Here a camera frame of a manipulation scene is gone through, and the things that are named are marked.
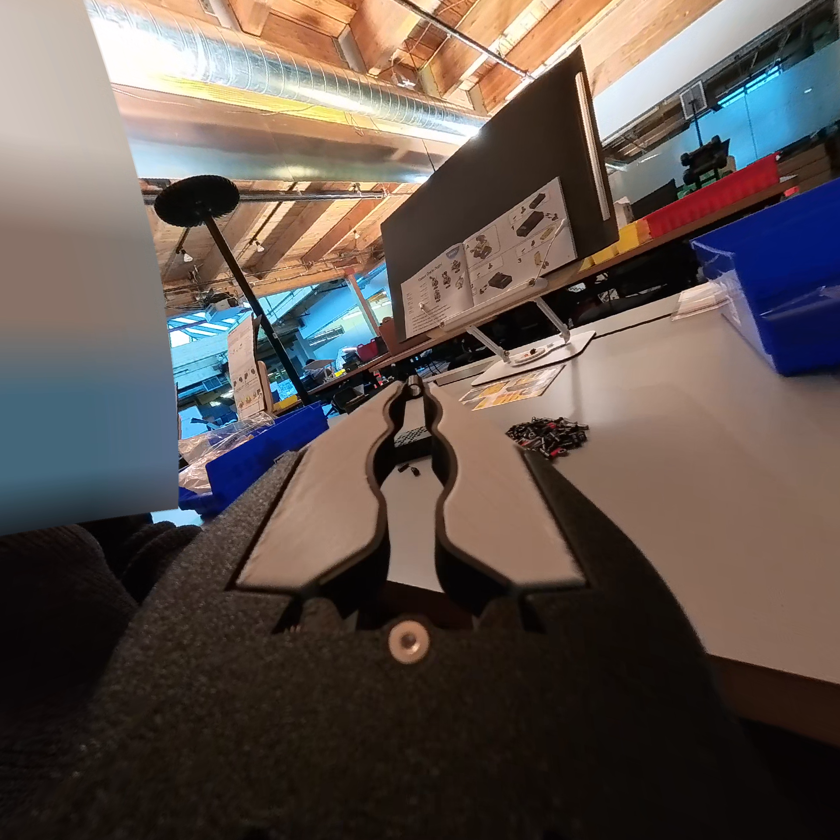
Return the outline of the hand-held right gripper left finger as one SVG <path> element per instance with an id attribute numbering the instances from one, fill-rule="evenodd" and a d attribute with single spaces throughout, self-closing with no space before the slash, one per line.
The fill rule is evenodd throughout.
<path id="1" fill-rule="evenodd" d="M 386 582 L 382 482 L 404 417 L 394 382 L 306 447 L 236 580 L 239 590 L 303 601 L 367 601 Z"/>

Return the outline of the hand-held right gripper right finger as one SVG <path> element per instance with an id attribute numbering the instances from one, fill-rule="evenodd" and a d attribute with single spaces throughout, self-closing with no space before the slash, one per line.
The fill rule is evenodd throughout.
<path id="1" fill-rule="evenodd" d="M 585 587 L 523 449 L 439 385 L 426 388 L 424 410 L 441 486 L 434 564 L 444 593 L 479 616 L 498 598 Z"/>

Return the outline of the pile of small plastic pins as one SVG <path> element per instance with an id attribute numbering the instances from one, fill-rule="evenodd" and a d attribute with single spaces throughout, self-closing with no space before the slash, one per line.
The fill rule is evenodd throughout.
<path id="1" fill-rule="evenodd" d="M 563 416 L 533 417 L 526 423 L 510 426 L 506 435 L 520 448 L 553 461 L 583 447 L 589 431 L 589 425 Z"/>

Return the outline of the black perforated plastic block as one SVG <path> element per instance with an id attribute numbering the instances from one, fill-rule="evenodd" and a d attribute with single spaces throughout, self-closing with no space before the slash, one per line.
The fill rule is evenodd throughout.
<path id="1" fill-rule="evenodd" d="M 415 427 L 397 434 L 393 446 L 397 464 L 430 458 L 433 453 L 433 436 L 426 427 Z"/>

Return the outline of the blue plastic bin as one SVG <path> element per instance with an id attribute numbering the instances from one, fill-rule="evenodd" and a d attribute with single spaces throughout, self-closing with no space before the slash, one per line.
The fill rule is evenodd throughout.
<path id="1" fill-rule="evenodd" d="M 691 241 L 722 314 L 784 376 L 839 364 L 839 180 Z"/>
<path id="2" fill-rule="evenodd" d="M 178 508 L 215 518 L 254 485 L 278 459 L 305 448 L 328 430 L 320 402 L 275 418 L 274 426 L 207 465 L 211 490 L 197 495 L 178 487 Z"/>

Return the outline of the clear bags of parts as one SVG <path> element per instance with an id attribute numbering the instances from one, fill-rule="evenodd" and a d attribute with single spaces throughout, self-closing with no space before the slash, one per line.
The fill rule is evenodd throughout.
<path id="1" fill-rule="evenodd" d="M 178 452 L 185 466 L 179 468 L 178 486 L 197 495 L 210 492 L 207 465 L 263 434 L 274 424 L 275 418 L 261 413 L 179 441 Z"/>

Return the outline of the yellow grey sticker sheet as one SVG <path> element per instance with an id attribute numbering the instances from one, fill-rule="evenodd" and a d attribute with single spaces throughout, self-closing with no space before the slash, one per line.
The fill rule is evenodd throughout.
<path id="1" fill-rule="evenodd" d="M 471 411 L 479 411 L 536 398 L 548 390 L 565 367 L 566 364 L 556 364 L 504 381 L 473 388 L 458 401 Z"/>

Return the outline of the instruction sheet stand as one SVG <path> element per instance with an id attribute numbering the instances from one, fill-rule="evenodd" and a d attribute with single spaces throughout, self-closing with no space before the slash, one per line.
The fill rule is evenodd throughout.
<path id="1" fill-rule="evenodd" d="M 258 330 L 259 322 L 248 314 L 227 336 L 228 379 L 239 420 L 271 414 L 273 405 L 266 366 L 256 358 Z"/>

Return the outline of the open instruction manual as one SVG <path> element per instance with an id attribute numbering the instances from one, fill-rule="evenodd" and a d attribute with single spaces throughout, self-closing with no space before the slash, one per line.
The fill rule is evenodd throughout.
<path id="1" fill-rule="evenodd" d="M 441 327 L 577 258 L 563 188 L 554 177 L 402 283 L 406 337 Z"/>

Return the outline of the paper in clear sleeve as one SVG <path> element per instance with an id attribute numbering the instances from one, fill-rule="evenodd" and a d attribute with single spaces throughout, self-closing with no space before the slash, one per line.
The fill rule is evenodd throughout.
<path id="1" fill-rule="evenodd" d="M 719 309 L 728 302 L 728 294 L 716 283 L 703 283 L 680 292 L 673 321 L 690 318 Z"/>

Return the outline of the yellow plastic bin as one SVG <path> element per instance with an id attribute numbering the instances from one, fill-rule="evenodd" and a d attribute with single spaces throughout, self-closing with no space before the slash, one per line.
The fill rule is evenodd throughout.
<path id="1" fill-rule="evenodd" d="M 618 240 L 615 243 L 596 252 L 592 256 L 586 257 L 581 263 L 580 271 L 599 266 L 615 257 L 635 250 L 647 243 L 650 239 L 651 235 L 647 219 L 643 217 L 635 220 L 619 229 Z"/>

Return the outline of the black pole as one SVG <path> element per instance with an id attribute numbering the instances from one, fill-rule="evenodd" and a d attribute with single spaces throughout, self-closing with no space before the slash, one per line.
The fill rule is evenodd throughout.
<path id="1" fill-rule="evenodd" d="M 257 317 L 259 326 L 275 351 L 300 402 L 303 405 L 309 405 L 312 399 L 308 391 L 217 224 L 218 218 L 231 214 L 238 204 L 238 188 L 228 178 L 221 175 L 197 175 L 168 185 L 155 198 L 154 210 L 161 221 L 172 226 L 181 228 L 194 228 L 200 224 L 206 226 L 224 263 L 230 269 L 239 289 Z"/>

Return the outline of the red plastic bin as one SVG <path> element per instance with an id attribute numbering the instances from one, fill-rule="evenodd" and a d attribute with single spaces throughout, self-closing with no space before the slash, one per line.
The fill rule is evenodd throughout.
<path id="1" fill-rule="evenodd" d="M 650 237 L 660 238 L 779 182 L 778 155 L 773 152 L 647 215 Z"/>

